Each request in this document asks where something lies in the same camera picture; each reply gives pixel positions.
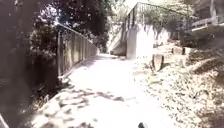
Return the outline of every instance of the handrail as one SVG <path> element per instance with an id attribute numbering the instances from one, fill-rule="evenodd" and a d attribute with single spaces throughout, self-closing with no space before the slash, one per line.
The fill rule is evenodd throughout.
<path id="1" fill-rule="evenodd" d="M 205 26 L 205 25 L 211 24 L 215 20 L 217 21 L 217 24 L 224 23 L 224 20 L 220 21 L 220 18 L 224 18 L 224 16 L 216 16 L 215 18 L 209 17 L 209 18 L 205 18 L 205 19 L 195 21 L 195 22 L 192 23 L 192 28 L 196 28 L 198 26 Z"/>

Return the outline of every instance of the metal railing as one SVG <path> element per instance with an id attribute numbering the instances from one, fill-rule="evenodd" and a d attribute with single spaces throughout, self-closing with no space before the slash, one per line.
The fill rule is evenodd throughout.
<path id="1" fill-rule="evenodd" d="M 193 19 L 188 15 L 161 6 L 138 2 L 125 18 L 122 24 L 121 43 L 124 43 L 127 31 L 135 24 L 151 24 L 157 28 L 167 28 L 172 32 L 186 31 Z"/>
<path id="2" fill-rule="evenodd" d="M 98 48 L 74 30 L 58 33 L 58 75 L 62 76 L 74 65 L 97 54 Z"/>
<path id="3" fill-rule="evenodd" d="M 192 25 L 191 28 L 198 28 L 198 27 L 203 27 L 203 26 L 208 26 L 210 24 L 213 25 L 218 25 L 224 23 L 224 16 L 216 16 L 216 17 L 209 17 L 209 18 L 205 18 L 205 19 L 198 19 L 195 20 Z"/>

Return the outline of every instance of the rock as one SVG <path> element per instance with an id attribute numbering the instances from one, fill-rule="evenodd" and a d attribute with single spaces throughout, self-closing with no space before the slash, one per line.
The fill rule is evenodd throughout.
<path id="1" fill-rule="evenodd" d="M 185 48 L 182 48 L 182 47 L 174 47 L 173 50 L 172 50 L 172 53 L 174 55 L 184 55 Z"/>
<path id="2" fill-rule="evenodd" d="M 154 54 L 152 58 L 152 65 L 156 71 L 162 69 L 164 64 L 164 56 L 161 54 Z"/>

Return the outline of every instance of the building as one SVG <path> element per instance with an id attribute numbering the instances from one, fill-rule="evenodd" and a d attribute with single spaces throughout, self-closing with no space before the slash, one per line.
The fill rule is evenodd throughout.
<path id="1" fill-rule="evenodd" d="M 193 5 L 194 15 L 198 17 L 193 26 L 204 24 L 217 25 L 224 23 L 224 1 L 223 0 L 190 0 Z"/>

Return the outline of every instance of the paved path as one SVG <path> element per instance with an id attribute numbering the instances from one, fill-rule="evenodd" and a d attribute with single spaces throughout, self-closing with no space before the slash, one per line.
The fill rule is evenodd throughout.
<path id="1" fill-rule="evenodd" d="M 99 55 L 85 61 L 70 75 L 63 89 L 39 112 L 33 123 L 59 128 L 174 128 L 158 107 L 132 80 L 130 61 Z"/>

